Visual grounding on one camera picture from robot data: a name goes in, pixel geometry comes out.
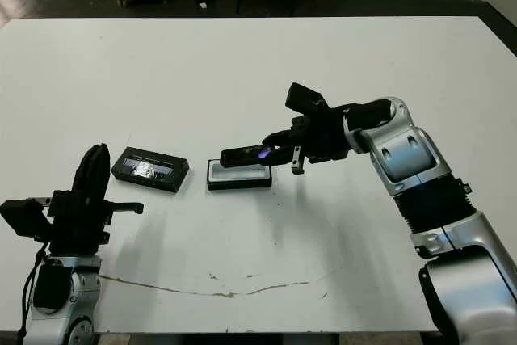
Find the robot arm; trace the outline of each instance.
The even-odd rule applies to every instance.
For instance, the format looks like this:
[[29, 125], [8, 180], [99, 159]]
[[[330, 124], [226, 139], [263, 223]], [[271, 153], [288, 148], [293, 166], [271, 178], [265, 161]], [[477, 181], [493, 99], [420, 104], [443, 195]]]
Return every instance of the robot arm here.
[[286, 106], [303, 114], [290, 130], [264, 139], [264, 165], [342, 159], [353, 149], [370, 158], [406, 219], [433, 322], [461, 344], [510, 344], [517, 339], [517, 270], [482, 212], [467, 199], [429, 136], [396, 98], [330, 108], [323, 97], [292, 84]]
[[[109, 174], [107, 146], [94, 145], [81, 160], [71, 191], [56, 190], [52, 198], [9, 200], [0, 206], [0, 214], [18, 235], [44, 244], [23, 288], [18, 344], [93, 342], [93, 312], [100, 294], [101, 265], [95, 253], [110, 237], [104, 226], [111, 223], [113, 212], [142, 214], [144, 210], [140, 203], [115, 204], [104, 200]], [[48, 207], [47, 217], [53, 223], [43, 214], [44, 207]], [[48, 244], [50, 255], [45, 256]], [[32, 291], [34, 280], [36, 286]], [[26, 333], [29, 308], [31, 322]]]

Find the black case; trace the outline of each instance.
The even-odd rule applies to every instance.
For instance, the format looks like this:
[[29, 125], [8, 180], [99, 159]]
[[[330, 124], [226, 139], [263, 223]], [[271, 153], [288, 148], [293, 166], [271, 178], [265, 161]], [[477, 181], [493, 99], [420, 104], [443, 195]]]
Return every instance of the black case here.
[[[172, 174], [166, 176], [164, 179], [151, 179], [134, 175], [132, 174], [132, 167], [124, 164], [124, 160], [126, 158], [171, 167], [173, 169]], [[172, 192], [177, 192], [179, 190], [187, 172], [187, 159], [154, 153], [144, 149], [134, 149], [133, 147], [127, 147], [120, 155], [119, 159], [117, 159], [115, 165], [111, 168], [111, 173], [116, 179]]]

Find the small black device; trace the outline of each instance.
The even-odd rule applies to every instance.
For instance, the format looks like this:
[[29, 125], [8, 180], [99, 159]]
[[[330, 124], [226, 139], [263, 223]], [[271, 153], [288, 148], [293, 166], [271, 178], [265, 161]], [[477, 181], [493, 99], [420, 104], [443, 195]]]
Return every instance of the small black device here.
[[238, 149], [223, 149], [220, 163], [223, 167], [255, 165], [271, 152], [268, 145], [248, 145]]
[[188, 172], [187, 159], [127, 147], [111, 169], [115, 178], [177, 192]]

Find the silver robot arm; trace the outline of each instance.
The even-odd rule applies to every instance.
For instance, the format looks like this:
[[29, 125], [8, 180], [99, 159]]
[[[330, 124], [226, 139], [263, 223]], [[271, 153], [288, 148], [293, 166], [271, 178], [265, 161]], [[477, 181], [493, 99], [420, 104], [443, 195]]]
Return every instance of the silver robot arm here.
[[337, 160], [353, 149], [370, 158], [427, 263], [420, 284], [433, 322], [453, 343], [517, 343], [517, 269], [482, 212], [467, 199], [430, 137], [415, 127], [407, 106], [387, 98], [329, 108], [323, 97], [292, 84], [286, 106], [303, 114], [290, 130], [271, 134], [258, 161]]
[[388, 98], [391, 119], [345, 136], [372, 164], [429, 259], [419, 279], [437, 327], [461, 344], [517, 342], [517, 269], [485, 215], [466, 199], [432, 139], [407, 106]]

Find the dark floor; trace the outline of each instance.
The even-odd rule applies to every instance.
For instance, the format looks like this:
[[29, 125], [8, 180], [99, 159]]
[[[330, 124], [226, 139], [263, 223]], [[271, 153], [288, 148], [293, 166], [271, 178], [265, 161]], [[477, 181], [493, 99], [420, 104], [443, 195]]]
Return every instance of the dark floor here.
[[[216, 0], [201, 12], [194, 0], [122, 8], [116, 0], [0, 0], [0, 26], [14, 18], [235, 17], [236, 0]], [[517, 27], [482, 0], [242, 0], [242, 17], [381, 15], [479, 16], [517, 55]]]

